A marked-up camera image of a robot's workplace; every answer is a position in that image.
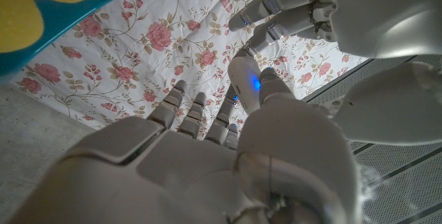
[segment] floral fabric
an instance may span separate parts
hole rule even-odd
[[[178,80],[189,88],[175,125],[195,95],[207,94],[200,137],[224,98],[227,66],[252,36],[229,18],[250,0],[114,0],[34,58],[12,83],[30,97],[100,129],[126,116],[146,118]],[[288,37],[256,59],[273,66],[297,98],[363,62],[337,44]],[[247,115],[236,107],[231,121]]]

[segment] teal plastic object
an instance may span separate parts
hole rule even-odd
[[[0,83],[11,80],[21,68],[45,47],[70,30],[82,19],[112,0],[83,0],[79,3],[60,3],[35,0],[44,21],[44,32],[33,45],[9,53],[0,53]]]

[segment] blue led light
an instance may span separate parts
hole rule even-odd
[[[253,80],[253,87],[254,87],[256,90],[260,90],[260,88],[261,88],[261,83],[260,83],[260,81],[258,80],[258,78],[257,78],[257,77],[253,77],[252,80]]]

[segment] gray floor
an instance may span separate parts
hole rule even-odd
[[[51,163],[94,130],[0,85],[0,223],[35,188]]]

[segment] perforated metal sheet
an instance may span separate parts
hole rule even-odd
[[[403,62],[441,67],[442,56],[369,60],[303,100],[321,104],[344,95],[360,80]],[[394,147],[347,141],[363,180],[363,223],[442,223],[442,143]]]
[[[430,214],[417,221],[414,221],[413,224],[441,224],[441,220],[442,220],[442,210],[439,210],[433,214]]]

